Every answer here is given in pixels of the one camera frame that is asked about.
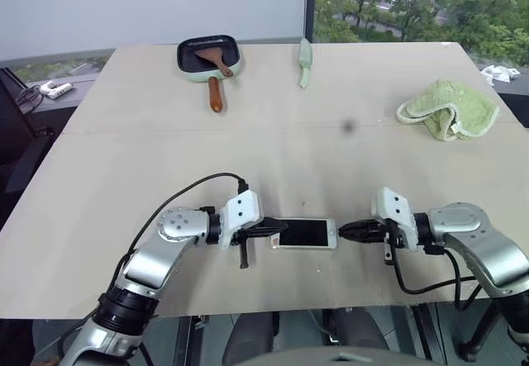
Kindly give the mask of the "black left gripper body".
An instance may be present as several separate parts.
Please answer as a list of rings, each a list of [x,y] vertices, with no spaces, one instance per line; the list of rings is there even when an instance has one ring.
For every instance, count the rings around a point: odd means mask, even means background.
[[[247,241],[249,238],[254,238],[259,233],[259,226],[254,225],[247,228],[241,228],[236,231],[231,238],[231,245],[238,245],[240,251],[240,268],[247,269],[249,267]]]

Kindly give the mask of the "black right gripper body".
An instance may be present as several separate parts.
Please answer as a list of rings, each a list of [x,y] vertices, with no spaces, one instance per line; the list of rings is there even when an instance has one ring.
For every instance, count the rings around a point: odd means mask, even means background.
[[[384,263],[394,266],[396,249],[400,246],[398,224],[389,219],[380,222],[377,236],[384,244]]]

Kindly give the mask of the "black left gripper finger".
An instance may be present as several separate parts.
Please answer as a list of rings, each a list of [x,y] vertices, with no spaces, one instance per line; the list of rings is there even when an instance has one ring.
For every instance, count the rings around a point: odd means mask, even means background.
[[[249,238],[261,238],[278,234],[281,231],[281,227],[252,227],[246,231],[246,236]]]
[[[286,230],[288,223],[285,220],[266,216],[256,227],[260,230]]]

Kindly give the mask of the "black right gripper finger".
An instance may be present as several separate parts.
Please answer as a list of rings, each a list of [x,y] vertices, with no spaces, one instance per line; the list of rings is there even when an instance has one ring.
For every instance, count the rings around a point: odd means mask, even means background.
[[[343,225],[344,231],[377,231],[379,223],[374,219],[352,221]]]
[[[339,236],[345,240],[358,243],[379,243],[379,231],[369,230],[339,230]]]

